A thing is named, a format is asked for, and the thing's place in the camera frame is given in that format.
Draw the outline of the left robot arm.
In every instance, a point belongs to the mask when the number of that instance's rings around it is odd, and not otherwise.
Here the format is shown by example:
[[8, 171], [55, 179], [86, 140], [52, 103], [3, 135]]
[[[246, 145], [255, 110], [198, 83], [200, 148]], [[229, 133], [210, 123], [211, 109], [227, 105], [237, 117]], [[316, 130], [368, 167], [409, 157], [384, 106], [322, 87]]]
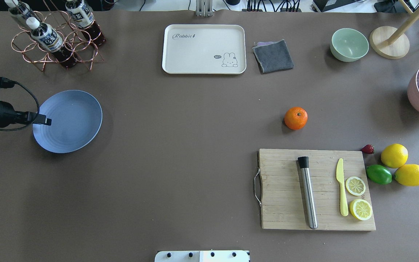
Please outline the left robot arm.
[[11, 124], [43, 124], [50, 126], [52, 120], [34, 112], [15, 111], [10, 103], [0, 101], [0, 128]]

